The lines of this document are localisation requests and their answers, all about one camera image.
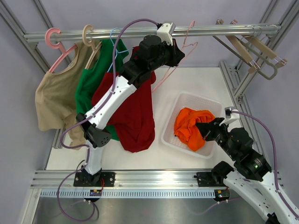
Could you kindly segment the green t shirt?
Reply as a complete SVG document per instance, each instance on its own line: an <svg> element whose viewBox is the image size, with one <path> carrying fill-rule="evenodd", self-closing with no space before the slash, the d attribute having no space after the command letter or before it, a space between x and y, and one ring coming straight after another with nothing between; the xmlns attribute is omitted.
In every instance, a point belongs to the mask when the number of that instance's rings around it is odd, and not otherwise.
<svg viewBox="0 0 299 224"><path fill-rule="evenodd" d="M106 72L112 72L112 53L113 43L111 40L104 39L101 41L100 56L95 65L90 69L84 69L79 80L79 84L75 93L75 102L77 114L85 114L92 108L92 97L100 86ZM118 72L123 66L123 60L129 55L126 46L120 39L117 44L117 57L115 60L116 71ZM119 141L114 126L107 126L106 129L112 134L112 139Z"/></svg>

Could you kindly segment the dark red t shirt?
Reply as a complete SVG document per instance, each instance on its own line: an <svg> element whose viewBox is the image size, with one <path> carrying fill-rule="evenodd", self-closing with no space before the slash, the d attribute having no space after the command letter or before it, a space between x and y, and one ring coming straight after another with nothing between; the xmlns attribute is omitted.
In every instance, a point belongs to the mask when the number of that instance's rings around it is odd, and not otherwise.
<svg viewBox="0 0 299 224"><path fill-rule="evenodd" d="M126 151L147 150L155 139L151 93L155 81L156 74L152 72L150 79L121 104L107 123L112 139L120 141Z"/></svg>

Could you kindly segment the thin pink wire hanger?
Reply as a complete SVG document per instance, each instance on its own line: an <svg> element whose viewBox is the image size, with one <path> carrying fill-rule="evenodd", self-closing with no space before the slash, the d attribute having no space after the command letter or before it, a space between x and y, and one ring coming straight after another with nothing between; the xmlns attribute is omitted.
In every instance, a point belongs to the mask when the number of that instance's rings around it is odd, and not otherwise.
<svg viewBox="0 0 299 224"><path fill-rule="evenodd" d="M183 62L185 59L188 58L188 56L196 49L197 45L198 45L198 42L193 42L193 43L187 43L187 39L189 37L189 32L191 29L193 29L195 26L195 20L193 20L188 29L187 29L187 32L184 36L184 41L183 41L183 45L181 47L181 51L187 49L187 48L190 48L190 51L188 53L185 53L185 57L180 61L180 62ZM170 77L170 75L179 67L178 66L175 66L172 71L170 71L171 67L169 67L167 69L167 71L165 72L163 78L158 82L158 84L152 89L152 93L156 92L157 89Z"/></svg>

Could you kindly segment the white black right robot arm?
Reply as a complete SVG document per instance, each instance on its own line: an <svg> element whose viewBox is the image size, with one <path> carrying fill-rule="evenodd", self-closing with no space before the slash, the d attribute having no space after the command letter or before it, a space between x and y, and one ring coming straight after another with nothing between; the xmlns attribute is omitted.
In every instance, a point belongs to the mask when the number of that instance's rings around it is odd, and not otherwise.
<svg viewBox="0 0 299 224"><path fill-rule="evenodd" d="M297 224L299 209L279 185L277 170L253 149L253 140L244 128L228 130L238 119L235 113L196 124L203 139L215 141L234 162L233 166L219 162L211 171L212 182L235 191L268 224Z"/></svg>

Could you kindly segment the beige plastic hanger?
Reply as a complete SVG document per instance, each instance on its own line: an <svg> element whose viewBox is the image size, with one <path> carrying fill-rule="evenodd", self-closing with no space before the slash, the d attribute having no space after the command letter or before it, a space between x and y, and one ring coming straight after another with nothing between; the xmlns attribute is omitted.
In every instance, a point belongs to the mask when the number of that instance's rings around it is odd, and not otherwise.
<svg viewBox="0 0 299 224"><path fill-rule="evenodd" d="M100 41L97 45L95 44L95 41L93 39L88 39L87 38L87 32L88 31L93 31L93 26L88 24L85 25L83 28L83 32L82 32L82 41L84 43L84 45L90 47L92 49L92 53L87 61L87 64L85 66L85 69L89 69L91 67L91 64L94 60L94 58L96 57L97 53L100 51L100 48L102 46L102 42Z"/></svg>

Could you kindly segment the orange t shirt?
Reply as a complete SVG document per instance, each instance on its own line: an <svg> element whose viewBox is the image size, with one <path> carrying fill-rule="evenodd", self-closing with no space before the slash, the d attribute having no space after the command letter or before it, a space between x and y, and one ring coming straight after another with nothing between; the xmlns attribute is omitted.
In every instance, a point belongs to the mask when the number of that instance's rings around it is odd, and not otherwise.
<svg viewBox="0 0 299 224"><path fill-rule="evenodd" d="M180 110L174 123L174 135L186 144L193 152L201 149L205 140L203 140L200 131L196 127L197 123L209 123L215 119L215 116L209 110L193 110L183 108Z"/></svg>

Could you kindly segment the beige t shirt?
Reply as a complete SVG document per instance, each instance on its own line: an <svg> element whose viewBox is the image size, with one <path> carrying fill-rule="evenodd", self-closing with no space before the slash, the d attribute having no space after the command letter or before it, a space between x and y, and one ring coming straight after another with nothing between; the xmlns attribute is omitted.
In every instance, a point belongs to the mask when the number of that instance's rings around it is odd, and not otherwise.
<svg viewBox="0 0 299 224"><path fill-rule="evenodd" d="M75 92L81 75L93 50L82 41L76 43L77 48L73 61L61 72L46 72L35 93L35 105L38 127L41 131L50 129L66 129L71 138L71 146L85 144L84 133L77 123Z"/></svg>

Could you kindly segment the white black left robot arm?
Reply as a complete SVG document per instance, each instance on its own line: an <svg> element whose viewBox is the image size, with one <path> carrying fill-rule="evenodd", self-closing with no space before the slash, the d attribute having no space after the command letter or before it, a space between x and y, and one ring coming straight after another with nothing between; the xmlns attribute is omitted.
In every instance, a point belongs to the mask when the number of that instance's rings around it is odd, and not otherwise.
<svg viewBox="0 0 299 224"><path fill-rule="evenodd" d="M85 164L76 175L82 185L103 183L101 157L104 146L112 138L106 129L111 117L129 97L149 83L152 72L164 65L178 66L184 57L176 39L166 41L157 35L145 36L120 73L113 76L112 85L98 103L85 114L77 115L88 145Z"/></svg>

